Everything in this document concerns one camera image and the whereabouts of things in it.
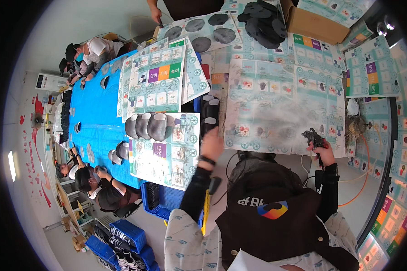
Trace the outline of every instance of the floor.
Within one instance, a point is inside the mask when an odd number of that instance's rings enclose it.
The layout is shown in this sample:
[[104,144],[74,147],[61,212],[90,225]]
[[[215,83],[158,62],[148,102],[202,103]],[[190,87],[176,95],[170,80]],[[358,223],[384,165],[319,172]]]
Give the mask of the floor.
[[[222,179],[222,183],[220,184],[217,192],[212,196],[211,204],[216,203],[217,200],[219,200],[223,193],[226,191],[227,177],[225,170],[229,158],[234,154],[236,154],[236,151],[234,150],[225,150],[222,156],[220,157],[216,168],[214,169],[213,175],[220,177]],[[292,171],[297,173],[302,180],[305,180],[307,177],[307,173],[301,167],[300,158],[301,158],[300,155],[277,155],[275,160],[277,161],[277,163],[284,165],[287,168],[291,168]],[[348,161],[347,158],[337,159],[339,175],[341,176],[341,180],[351,180],[360,175],[358,172],[353,171],[352,169],[346,166],[347,161]],[[237,162],[238,162],[237,155],[234,155],[227,168],[228,174],[234,168]],[[309,171],[311,164],[310,158],[303,157],[303,164],[306,170]],[[354,196],[356,196],[356,194],[360,191],[361,187],[363,186],[363,183],[364,178],[360,178],[359,180],[355,180],[352,182],[340,183],[339,185],[340,204],[346,203]],[[308,185],[313,187],[314,182],[311,181],[310,183],[308,183]],[[365,185],[363,192],[355,201],[353,201],[347,206],[339,208],[339,211],[343,212],[355,236],[357,236],[360,233],[364,223],[368,218],[378,188],[379,183],[377,181],[374,181],[372,178],[369,179]],[[220,214],[222,214],[225,211],[227,202],[226,198],[227,197],[225,195],[216,205],[210,206],[210,214],[206,224],[207,233],[209,233],[215,227],[216,225],[215,220]],[[166,226],[164,225],[163,220],[157,218],[156,216],[146,213],[143,210],[143,208],[140,208],[135,214],[128,217],[127,220],[145,230],[147,242],[152,247],[155,253],[156,261],[158,263],[161,263],[160,267],[163,270],[164,262],[163,243],[164,236],[166,233]]]

